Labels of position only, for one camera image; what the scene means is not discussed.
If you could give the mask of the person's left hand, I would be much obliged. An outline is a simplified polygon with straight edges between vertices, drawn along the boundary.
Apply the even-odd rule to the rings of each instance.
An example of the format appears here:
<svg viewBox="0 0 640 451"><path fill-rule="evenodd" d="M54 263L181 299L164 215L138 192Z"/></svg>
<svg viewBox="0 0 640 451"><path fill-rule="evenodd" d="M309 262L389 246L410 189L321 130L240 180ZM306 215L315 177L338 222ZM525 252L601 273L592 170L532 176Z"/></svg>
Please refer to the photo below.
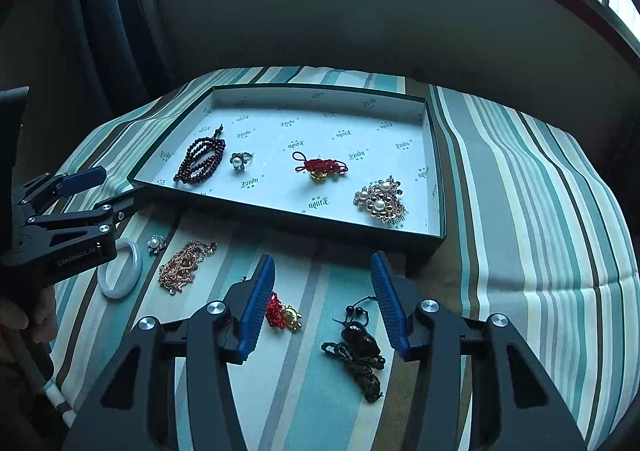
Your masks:
<svg viewBox="0 0 640 451"><path fill-rule="evenodd" d="M35 343L50 343L58 335L54 287L40 291L38 303L32 315L18 308L12 301L1 298L1 327L12 330L29 330Z"/></svg>

